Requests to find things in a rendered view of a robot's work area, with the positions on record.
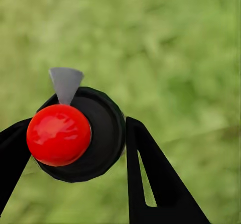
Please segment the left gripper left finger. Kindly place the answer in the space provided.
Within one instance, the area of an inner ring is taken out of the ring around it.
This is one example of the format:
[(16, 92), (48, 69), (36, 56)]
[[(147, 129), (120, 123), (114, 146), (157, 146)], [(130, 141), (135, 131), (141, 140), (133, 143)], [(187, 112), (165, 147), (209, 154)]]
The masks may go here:
[(32, 154), (27, 144), (31, 120), (20, 121), (0, 132), (0, 215)]

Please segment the pesticide atomizer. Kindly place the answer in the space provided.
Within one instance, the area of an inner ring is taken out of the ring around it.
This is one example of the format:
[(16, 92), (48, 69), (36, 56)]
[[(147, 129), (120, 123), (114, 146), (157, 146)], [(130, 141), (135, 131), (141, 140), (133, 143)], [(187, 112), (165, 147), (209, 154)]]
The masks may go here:
[(32, 118), (27, 144), (42, 170), (55, 179), (84, 182), (105, 174), (126, 147), (126, 119), (104, 92), (79, 87), (84, 73), (51, 68), (56, 90)]

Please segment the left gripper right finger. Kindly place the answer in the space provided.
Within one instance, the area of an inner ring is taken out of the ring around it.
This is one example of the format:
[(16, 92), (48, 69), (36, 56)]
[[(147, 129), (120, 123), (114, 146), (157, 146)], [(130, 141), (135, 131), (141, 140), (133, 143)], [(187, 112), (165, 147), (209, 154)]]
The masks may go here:
[[(130, 224), (210, 224), (146, 126), (125, 119)], [(138, 150), (157, 207), (146, 205)]]

